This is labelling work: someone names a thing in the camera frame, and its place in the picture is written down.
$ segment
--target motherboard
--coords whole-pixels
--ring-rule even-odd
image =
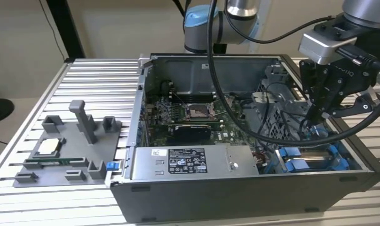
[[[179,101],[172,96],[155,97],[147,105],[151,146],[229,143],[255,148],[255,138],[238,129],[221,100],[213,99],[203,103],[194,99],[194,103],[186,103],[186,98],[180,95],[176,95],[176,99]],[[229,95],[227,102],[239,120],[247,125],[241,100]]]

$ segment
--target blue latch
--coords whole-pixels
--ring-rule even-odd
[[[120,168],[120,162],[111,161],[107,164],[107,171],[116,171]]]
[[[338,166],[334,166],[333,169],[334,169],[335,171],[349,170],[349,161],[342,158],[342,159],[339,160]]]
[[[330,151],[334,154],[334,156],[337,157],[338,156],[338,148],[334,145],[330,146]]]

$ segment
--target metal frame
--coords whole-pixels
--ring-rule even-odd
[[[70,58],[86,58],[67,0],[47,0],[47,3]]]

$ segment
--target blue drive bracket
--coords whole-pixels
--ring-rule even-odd
[[[309,170],[310,166],[305,159],[293,159],[286,163],[286,168],[290,172],[298,172],[301,170]]]
[[[330,151],[331,151],[331,153],[334,155],[334,158],[339,159],[338,165],[337,166],[331,166],[330,168],[333,170],[335,170],[335,171],[349,170],[350,169],[349,161],[341,156],[338,148],[334,145],[330,146]]]
[[[283,158],[298,158],[302,156],[301,150],[298,147],[283,147],[279,150],[279,153]]]

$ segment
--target metal bracket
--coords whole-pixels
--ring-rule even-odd
[[[357,114],[369,113],[373,111],[373,105],[365,97],[358,97],[353,107],[345,109],[334,110],[333,117],[342,118]]]

